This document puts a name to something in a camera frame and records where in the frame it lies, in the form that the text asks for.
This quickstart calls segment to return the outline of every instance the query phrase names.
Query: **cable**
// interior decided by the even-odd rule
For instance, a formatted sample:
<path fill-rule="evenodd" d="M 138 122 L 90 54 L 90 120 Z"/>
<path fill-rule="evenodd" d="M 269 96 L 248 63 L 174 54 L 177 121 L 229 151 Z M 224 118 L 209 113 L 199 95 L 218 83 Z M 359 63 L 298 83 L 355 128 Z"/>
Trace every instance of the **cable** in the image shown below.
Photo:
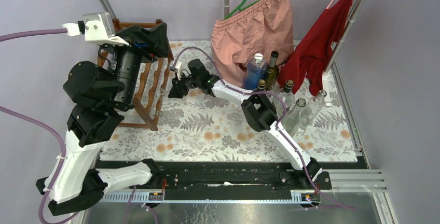
<path fill-rule="evenodd" d="M 283 115 L 277 120 L 277 123 L 276 123 L 276 125 L 275 125 L 275 127 L 277 128 L 277 130 L 279 130 L 279 124 L 281 123 L 281 121 L 283 120 L 284 116 L 286 115 L 287 108 L 286 108 L 286 104 L 285 104 L 285 102 L 284 102 L 284 101 L 283 101 L 278 95 L 276 95 L 276 94 L 274 94 L 274 93 L 272 93 L 272 92 L 266 92 L 266 91 L 261 91 L 261 92 L 250 92 L 250 91 L 248 91 L 248 90 L 241 91 L 241 90 L 238 90 L 238 89 L 236 89 L 236 88 L 230 87 L 228 84 L 226 84 L 226 83 L 224 82 L 223 78 L 220 76 L 220 73 L 219 73 L 219 71 L 218 71 L 217 65 L 215 65 L 215 63 L 214 63 L 214 61 L 212 60 L 212 58 L 211 58 L 211 57 L 210 57 L 210 56 L 209 56 L 204 50 L 202 50 L 202 49 L 200 49 L 200 48 L 198 48 L 198 47 L 191 46 L 191 47 L 187 47 L 187 48 L 184 48 L 183 50 L 181 50 L 181 51 L 179 52 L 179 54 L 176 56 L 176 59 L 174 60 L 174 64 L 173 64 L 172 68 L 175 68 L 175 65 L 177 64 L 177 61 L 178 61 L 180 55 L 181 55 L 184 51 L 186 51 L 186 50 L 188 50 L 188 49 L 197 49 L 197 50 L 201 51 L 204 55 L 206 55 L 206 57 L 208 58 L 208 60 L 210 60 L 211 63 L 214 65 L 214 68 L 215 68 L 215 70 L 217 71 L 217 74 L 218 74 L 218 77 L 220 78 L 220 81 L 222 82 L 222 84 L 223 84 L 226 88 L 228 88 L 228 89 L 230 89 L 230 90 L 232 90 L 232 91 L 234 91 L 234 92 L 242 93 L 242 94 L 244 94 L 244 95 L 268 94 L 268 95 L 271 95 L 271 96 L 274 96 L 275 98 L 277 98 L 277 99 L 281 102 L 281 104 L 282 104 L 282 106 L 283 106 Z M 303 158 L 303 156 L 301 155 L 301 153 L 299 152 L 299 150 L 295 147 L 295 145 L 289 140 L 289 138 L 288 138 L 283 132 L 280 132 L 280 131 L 279 131 L 279 133 L 284 137 L 284 139 L 286 139 L 286 141 L 287 141 L 287 142 L 288 142 L 288 143 L 294 148 L 295 152 L 299 155 L 299 158 L 300 158 L 300 160 L 301 160 L 301 163 L 303 164 L 302 166 L 303 166 L 303 168 L 304 168 L 304 171 L 306 172 L 307 179 L 309 180 L 310 184 L 311 184 L 312 187 L 315 189 L 315 191 L 318 192 L 320 195 L 322 195 L 323 198 L 329 200 L 330 202 L 336 204 L 336 205 L 339 206 L 339 207 L 347 208 L 347 209 L 351 209 L 351 210 L 356 210 L 355 207 L 347 206 L 347 205 L 344 205 L 344 204 L 338 203 L 338 202 L 336 202 L 336 201 L 330 199 L 330 198 L 329 198 L 327 195 L 325 195 L 321 190 L 319 190 L 319 188 L 314 184 L 312 178 L 310 177 L 309 171 L 307 170 L 306 162 L 304 161 L 304 158 Z"/>
<path fill-rule="evenodd" d="M 110 60 L 109 59 L 107 59 L 106 57 L 103 57 L 102 56 L 102 49 L 104 49 L 104 47 L 106 47 L 107 46 L 107 44 L 102 44 L 102 45 L 99 45 L 99 49 L 98 49 L 98 57 L 99 58 L 101 58 L 101 59 L 105 59 L 107 62 L 108 62 L 108 66 L 110 67 L 110 64 L 111 64 L 111 62 L 110 62 Z"/>
<path fill-rule="evenodd" d="M 28 116 L 23 115 L 23 114 L 19 114 L 19 113 L 15 112 L 15 111 L 9 110 L 8 108 L 4 108 L 2 106 L 0 106 L 0 111 L 4 112 L 6 114 L 9 114 L 11 116 L 17 117 L 19 119 L 23 119 L 23 120 L 25 120 L 27 122 L 30 122 L 32 124 L 35 124 L 35 125 L 37 125 L 37 126 L 39 126 L 41 128 L 44 128 L 48 132 L 50 132 L 58 140 L 58 143 L 60 144 L 61 156 L 62 157 L 66 156 L 66 146 L 64 144 L 64 141 L 61 138 L 61 136 L 53 128 L 51 128 L 50 126 L 48 126 L 48 125 L 46 125 L 46 124 L 44 124 L 44 123 L 42 123 L 42 122 L 40 122 L 40 121 L 38 121 L 36 119 L 33 119 L 33 118 L 28 117 Z M 54 172 L 54 174 L 52 176 L 52 180 L 50 181 L 49 185 L 47 186 L 48 190 L 44 193 L 43 198 L 42 198 L 42 200 L 40 202 L 40 206 L 39 206 L 39 210 L 38 210 L 38 217 L 39 217 L 41 223 L 43 223 L 43 224 L 63 224 L 63 223 L 66 223 L 66 222 L 70 221 L 71 219 L 73 219 L 78 214 L 78 212 L 76 212 L 73 215 L 69 216 L 69 218 L 67 218 L 67 219 L 65 219 L 63 221 L 60 221 L 60 222 L 55 222 L 55 223 L 47 222 L 44 219 L 44 216 L 43 216 L 44 204 L 46 203 L 46 200 L 49 197 L 49 192 L 52 189 L 53 185 L 55 184 L 55 181 L 58 178 L 58 175 L 61 172 L 61 168 L 63 167 L 63 163 L 64 163 L 64 159 L 60 159 L 60 162 L 58 163 L 58 166 L 55 169 L 55 172 Z"/>
<path fill-rule="evenodd" d="M 15 39 L 15 38 L 20 38 L 20 37 L 62 34 L 62 33 L 67 33 L 67 29 L 53 29 L 53 30 L 38 30 L 38 31 L 19 32 L 19 33 L 13 33 L 13 34 L 0 36 L 0 42 Z M 33 118 L 28 117 L 23 114 L 19 114 L 15 111 L 12 111 L 12 110 L 5 108 L 5 107 L 2 107 L 2 106 L 0 106 L 0 111 L 4 112 L 6 114 L 9 114 L 11 116 L 17 117 L 19 119 L 23 119 L 23 120 L 30 122 L 32 124 L 35 124 L 43 129 L 45 129 L 46 131 L 50 132 L 50 134 L 52 134 L 57 139 L 57 141 L 60 145 L 61 157 L 66 156 L 66 146 L 64 144 L 64 140 L 61 138 L 60 134 L 58 134 L 53 128 L 51 128 L 50 126 L 48 126 L 48 125 L 46 125 L 36 119 L 33 119 Z M 53 185 L 55 184 L 55 181 L 57 180 L 57 178 L 61 172 L 61 168 L 63 167 L 63 164 L 64 164 L 64 159 L 60 159 L 60 161 L 55 169 L 55 172 L 53 173 L 52 179 L 50 180 L 49 185 L 47 186 L 48 190 L 46 190 L 46 192 L 43 194 L 42 200 L 40 202 L 40 206 L 38 208 L 38 217 L 39 217 L 41 223 L 43 223 L 43 224 L 63 224 L 63 223 L 70 221 L 78 214 L 78 212 L 76 212 L 76 213 L 72 214 L 71 216 L 69 216 L 67 219 L 65 219 L 63 221 L 55 222 L 55 223 L 47 222 L 43 216 L 44 205 L 46 203 L 47 198 L 49 197 L 50 190 L 52 189 Z"/>
<path fill-rule="evenodd" d="M 167 186 L 167 180 L 164 178 L 164 179 L 162 179 L 162 200 L 165 199 L 164 193 L 165 193 L 165 187 L 166 186 Z"/>
<path fill-rule="evenodd" d="M 0 36 L 0 41 L 7 41 L 7 40 L 16 39 L 20 37 L 27 37 L 27 36 L 41 36 L 41 35 L 62 34 L 62 33 L 67 33 L 67 29 L 17 32 L 17 33 Z"/>
<path fill-rule="evenodd" d="M 154 209 L 152 207 L 146 205 L 145 203 L 142 204 L 142 207 L 145 207 L 147 210 L 150 210 L 153 213 L 155 224 L 159 224 L 159 220 L 157 218 L 156 211 L 154 211 Z"/>
<path fill-rule="evenodd" d="M 131 192 L 130 198 L 128 198 L 127 206 L 125 207 L 125 214 L 124 214 L 124 224 L 127 222 L 127 214 L 128 214 L 128 207 L 130 206 L 131 200 L 133 200 L 134 192 L 136 191 L 136 185 L 133 187 L 133 191 Z"/>

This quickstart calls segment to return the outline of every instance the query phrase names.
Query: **dark green wine bottle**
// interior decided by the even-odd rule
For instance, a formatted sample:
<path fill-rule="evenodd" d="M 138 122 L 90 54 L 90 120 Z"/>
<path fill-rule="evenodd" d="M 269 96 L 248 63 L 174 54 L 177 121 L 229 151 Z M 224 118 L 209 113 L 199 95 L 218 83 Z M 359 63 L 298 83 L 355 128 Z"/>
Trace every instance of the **dark green wine bottle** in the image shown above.
<path fill-rule="evenodd" d="M 278 52 L 276 50 L 272 51 L 270 54 L 269 64 L 266 67 L 266 90 L 272 90 L 277 81 L 278 73 L 280 70 L 277 66 Z"/>

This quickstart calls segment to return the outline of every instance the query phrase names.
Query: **pink shorts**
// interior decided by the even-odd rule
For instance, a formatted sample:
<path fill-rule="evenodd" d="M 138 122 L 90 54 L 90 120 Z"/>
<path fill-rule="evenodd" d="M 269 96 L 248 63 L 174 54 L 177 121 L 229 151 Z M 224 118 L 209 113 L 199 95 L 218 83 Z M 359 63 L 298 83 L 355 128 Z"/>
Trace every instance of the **pink shorts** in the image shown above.
<path fill-rule="evenodd" d="M 269 61 L 278 51 L 277 65 L 293 52 L 293 13 L 290 0 L 260 0 L 226 20 L 217 20 L 211 36 L 212 56 L 220 75 L 242 87 L 246 67 L 256 53 Z"/>

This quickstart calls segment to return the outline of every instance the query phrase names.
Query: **wine bottle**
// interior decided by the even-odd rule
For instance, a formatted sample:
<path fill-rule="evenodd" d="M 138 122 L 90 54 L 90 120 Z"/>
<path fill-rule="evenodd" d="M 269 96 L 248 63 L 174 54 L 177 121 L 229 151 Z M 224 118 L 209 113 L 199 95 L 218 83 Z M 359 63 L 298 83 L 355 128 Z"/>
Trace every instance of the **wine bottle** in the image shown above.
<path fill-rule="evenodd" d="M 283 100 L 286 105 L 286 111 L 295 103 L 295 97 L 292 94 L 293 81 L 287 80 L 283 89 L 279 89 L 276 94 Z M 272 104 L 277 110 L 278 117 L 281 117 L 284 112 L 283 104 L 275 97 L 272 98 Z"/>
<path fill-rule="evenodd" d="M 277 66 L 278 51 L 274 50 L 270 54 L 269 64 L 266 67 L 266 90 L 272 90 L 273 86 L 277 82 L 278 73 L 280 70 Z"/>
<path fill-rule="evenodd" d="M 302 124 L 301 114 L 303 112 L 304 107 L 306 106 L 306 100 L 303 98 L 299 98 L 296 101 L 296 104 L 292 107 L 292 109 L 287 113 L 287 116 L 281 121 L 284 129 L 287 133 L 293 137 Z"/>
<path fill-rule="evenodd" d="M 302 111 L 301 128 L 305 129 L 312 122 L 312 120 L 318 115 L 318 113 L 321 111 L 322 107 L 325 104 L 324 99 L 326 96 L 327 96 L 327 92 L 324 90 L 320 90 L 316 96 L 312 97 L 309 100 L 307 106 Z"/>

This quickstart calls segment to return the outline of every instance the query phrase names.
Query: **blue bottle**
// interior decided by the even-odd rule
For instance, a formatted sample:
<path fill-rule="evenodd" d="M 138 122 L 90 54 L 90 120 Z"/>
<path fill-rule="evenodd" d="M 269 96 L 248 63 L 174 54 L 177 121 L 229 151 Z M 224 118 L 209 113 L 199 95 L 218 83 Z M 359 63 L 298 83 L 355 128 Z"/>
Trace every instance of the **blue bottle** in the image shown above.
<path fill-rule="evenodd" d="M 257 53 L 254 59 L 247 65 L 246 80 L 244 81 L 244 88 L 247 90 L 255 90 L 258 81 L 264 79 L 266 76 L 267 62 L 263 60 L 263 55 Z"/>

